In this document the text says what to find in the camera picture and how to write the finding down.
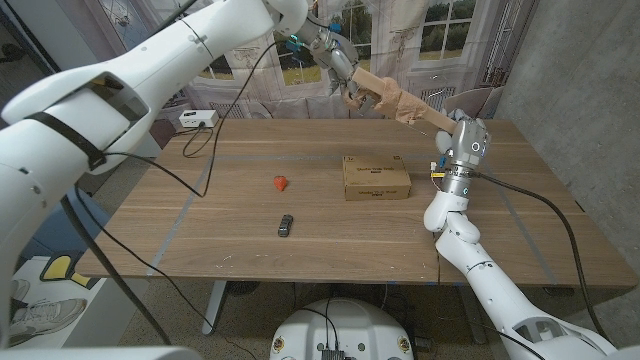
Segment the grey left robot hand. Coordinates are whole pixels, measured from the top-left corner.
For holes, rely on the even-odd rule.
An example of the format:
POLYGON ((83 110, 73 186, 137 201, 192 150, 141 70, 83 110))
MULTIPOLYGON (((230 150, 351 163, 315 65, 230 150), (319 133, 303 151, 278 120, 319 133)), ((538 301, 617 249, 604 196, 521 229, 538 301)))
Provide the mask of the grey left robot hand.
POLYGON ((347 106, 364 116, 375 103, 375 98, 353 80, 360 64, 355 46, 310 15, 307 16, 305 25, 309 25, 309 40, 305 47, 309 49, 313 60, 327 70, 330 78, 329 94, 340 90, 347 106))

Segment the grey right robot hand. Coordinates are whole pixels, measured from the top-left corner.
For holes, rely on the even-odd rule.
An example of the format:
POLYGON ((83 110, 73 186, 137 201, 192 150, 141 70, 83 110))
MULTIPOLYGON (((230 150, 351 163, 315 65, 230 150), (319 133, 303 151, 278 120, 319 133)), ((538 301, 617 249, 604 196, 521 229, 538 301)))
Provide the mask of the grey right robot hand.
POLYGON ((452 165, 475 170, 491 143, 491 135, 480 118, 472 118, 462 109, 454 109, 448 117, 455 122, 453 134, 440 130, 435 135, 438 151, 451 159, 452 165))

